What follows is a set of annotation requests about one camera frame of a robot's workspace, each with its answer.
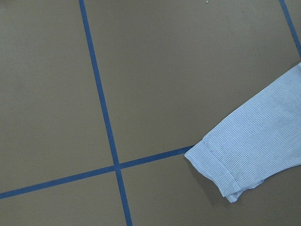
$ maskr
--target gray floor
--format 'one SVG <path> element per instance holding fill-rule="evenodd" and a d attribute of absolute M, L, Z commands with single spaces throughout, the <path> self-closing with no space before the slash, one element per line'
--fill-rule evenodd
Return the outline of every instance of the gray floor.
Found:
<path fill-rule="evenodd" d="M 120 162 L 196 144 L 300 62 L 277 0 L 85 4 Z M 0 1 L 0 30 L 0 193 L 112 166 L 79 3 Z M 301 224 L 301 167 L 232 204 L 183 155 L 122 174 L 134 226 Z M 126 225 L 115 173 L 1 199 L 0 225 Z"/>

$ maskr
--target blue tape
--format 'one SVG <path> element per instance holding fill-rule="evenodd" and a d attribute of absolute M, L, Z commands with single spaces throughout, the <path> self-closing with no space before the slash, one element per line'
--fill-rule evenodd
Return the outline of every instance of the blue tape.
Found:
<path fill-rule="evenodd" d="M 126 195 L 126 191 L 124 188 L 122 174 L 121 174 L 121 170 L 120 170 L 120 166 L 119 166 L 119 160 L 118 160 L 117 150 L 116 150 L 114 136 L 113 136 L 113 132 L 112 132 L 112 127 L 111 127 L 111 123 L 110 123 L 110 118 L 109 118 L 109 114 L 108 114 L 108 109 L 107 109 L 107 105 L 106 105 L 105 98 L 104 98 L 103 86 L 102 86 L 102 82 L 100 79 L 100 73 L 99 73 L 99 69 L 98 69 L 98 65 L 97 65 L 97 60 L 96 60 L 96 55 L 95 55 L 94 46 L 93 46 L 93 42 L 92 42 L 92 36 L 91 36 L 91 31 L 90 31 L 90 27 L 89 27 L 89 22 L 88 22 L 88 17 L 87 17 L 84 0 L 79 0 L 79 6 L 80 6 L 80 11 L 81 11 L 84 28 L 85 28 L 86 39 L 87 39 L 87 44 L 88 44 L 88 48 L 89 48 L 92 68 L 93 68 L 93 72 L 94 72 L 94 76 L 95 76 L 99 101 L 100 101 L 100 105 L 102 107 L 104 124 L 105 124 L 106 130 L 107 130 L 107 135 L 108 135 L 108 139 L 109 139 L 109 144 L 110 144 L 111 154 L 112 154 L 113 163 L 114 163 L 114 167 L 115 167 L 116 178 L 117 178 L 117 182 L 118 182 L 118 188 L 119 188 L 119 193 L 120 193 L 120 197 L 121 197 L 121 201 L 122 201 L 123 211 L 125 214 L 127 226 L 131 226 L 131 225 L 133 225 L 132 219 L 131 219 L 131 214 L 130 214 L 130 210 L 129 210 L 129 206 L 128 206 L 128 202 L 127 202 L 127 195 Z"/>
<path fill-rule="evenodd" d="M 19 189 L 8 191 L 8 192 L 3 192 L 3 193 L 0 193 L 0 199 L 5 199 L 5 198 L 16 196 L 19 194 L 37 191 L 37 190 L 44 189 L 47 187 L 62 185 L 62 184 L 69 183 L 72 181 L 81 180 L 81 179 L 93 177 L 96 175 L 101 175 L 101 174 L 108 173 L 108 172 L 113 172 L 114 170 L 115 170 L 114 166 L 109 166 L 109 167 L 104 167 L 101 169 L 96 169 L 96 170 L 85 172 L 85 173 L 79 173 L 79 174 L 76 174 L 73 176 L 68 176 L 68 177 L 61 178 L 61 179 L 51 180 L 51 181 L 44 182 L 44 183 L 37 184 L 37 185 L 32 185 L 32 186 L 23 187 L 23 188 L 19 188 Z"/>
<path fill-rule="evenodd" d="M 184 154 L 185 152 L 187 152 L 192 147 L 193 146 L 183 147 L 183 148 L 179 148 L 179 149 L 176 149 L 176 150 L 173 150 L 173 151 L 164 152 L 164 153 L 160 153 L 160 154 L 155 154 L 155 155 L 152 155 L 152 156 L 148 156 L 148 157 L 144 157 L 144 158 L 136 159 L 136 160 L 132 160 L 132 161 L 127 161 L 127 162 L 121 163 L 120 168 L 124 169 L 124 168 L 128 168 L 128 167 L 148 163 L 148 162 L 151 162 L 151 161 L 156 161 L 156 160 L 159 160 L 159 159 L 164 159 L 164 158 L 168 158 L 168 157 L 171 157 L 171 156 Z"/>
<path fill-rule="evenodd" d="M 285 3 L 284 0 L 279 0 L 279 2 L 280 2 L 280 5 L 281 5 L 281 8 L 282 8 L 282 11 L 284 13 L 284 16 L 286 18 L 287 24 L 288 24 L 288 26 L 289 26 L 289 28 L 291 30 L 291 33 L 292 33 L 292 36 L 293 36 L 293 40 L 294 40 L 294 42 L 296 44 L 299 56 L 301 58 L 301 45 L 300 45 L 300 41 L 298 39 L 298 35 L 297 35 L 297 32 L 296 32 L 295 27 L 293 25 L 293 21 L 291 19 L 291 16 L 290 16 L 290 14 L 288 12 L 288 9 L 286 7 L 286 3 Z"/>

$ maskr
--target cloth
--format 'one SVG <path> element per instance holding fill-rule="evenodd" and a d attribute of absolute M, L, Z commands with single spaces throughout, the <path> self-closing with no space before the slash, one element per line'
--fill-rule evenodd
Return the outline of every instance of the cloth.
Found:
<path fill-rule="evenodd" d="M 222 120 L 185 157 L 230 202 L 300 165 L 301 63 Z"/>

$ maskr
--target sleeve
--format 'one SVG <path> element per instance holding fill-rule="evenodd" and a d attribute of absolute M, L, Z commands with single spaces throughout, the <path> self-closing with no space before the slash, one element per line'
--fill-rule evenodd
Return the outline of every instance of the sleeve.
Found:
<path fill-rule="evenodd" d="M 222 120 L 185 157 L 230 202 L 300 165 L 301 63 Z"/>

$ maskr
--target ribbed fabric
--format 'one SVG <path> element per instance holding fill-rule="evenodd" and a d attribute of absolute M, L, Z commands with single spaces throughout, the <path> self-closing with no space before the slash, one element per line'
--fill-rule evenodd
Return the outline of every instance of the ribbed fabric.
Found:
<path fill-rule="evenodd" d="M 300 165 L 301 63 L 222 120 L 185 157 L 230 202 Z"/>

